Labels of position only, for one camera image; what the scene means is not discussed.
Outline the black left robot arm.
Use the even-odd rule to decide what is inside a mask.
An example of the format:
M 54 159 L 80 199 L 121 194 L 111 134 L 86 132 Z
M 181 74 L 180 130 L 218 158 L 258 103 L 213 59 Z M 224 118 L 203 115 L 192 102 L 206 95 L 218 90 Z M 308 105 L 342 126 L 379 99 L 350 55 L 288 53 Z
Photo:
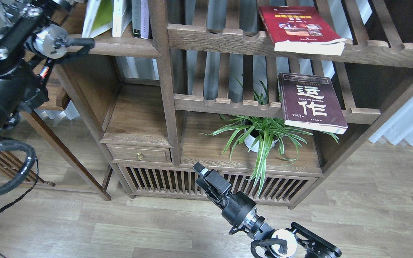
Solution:
M 51 20 L 69 11 L 70 0 L 0 0 L 0 133 L 18 124 L 20 111 L 32 112 L 48 101 L 47 81 L 56 63 L 75 60 L 94 48 L 92 38 L 71 38 Z M 0 186 L 0 196 L 17 188 L 37 161 L 33 147 L 0 137 L 0 152 L 26 157 L 14 177 Z

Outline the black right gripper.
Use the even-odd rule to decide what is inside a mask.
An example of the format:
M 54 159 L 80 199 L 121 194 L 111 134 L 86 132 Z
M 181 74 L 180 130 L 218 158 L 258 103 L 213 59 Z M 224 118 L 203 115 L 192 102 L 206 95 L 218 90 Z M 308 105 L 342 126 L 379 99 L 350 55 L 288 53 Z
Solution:
M 222 210 L 222 216 L 233 226 L 229 234 L 243 231 L 249 235 L 257 221 L 256 203 L 241 191 L 232 193 L 232 185 L 216 170 L 208 170 L 200 163 L 196 163 L 193 170 L 199 175 L 197 185 Z

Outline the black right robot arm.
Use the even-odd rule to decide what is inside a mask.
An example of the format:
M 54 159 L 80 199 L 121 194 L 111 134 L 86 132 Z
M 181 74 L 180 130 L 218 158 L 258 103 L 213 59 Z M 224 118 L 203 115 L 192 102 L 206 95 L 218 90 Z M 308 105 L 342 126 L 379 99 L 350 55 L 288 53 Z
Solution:
M 274 229 L 257 215 L 257 204 L 245 193 L 232 193 L 231 184 L 216 170 L 208 170 L 202 164 L 193 166 L 199 177 L 196 183 L 222 211 L 222 216 L 232 226 L 229 234 L 243 231 L 251 238 L 251 253 L 259 257 L 256 248 L 264 250 L 265 258 L 292 258 L 300 245 L 307 258 L 339 258 L 338 247 L 296 222 L 290 228 Z

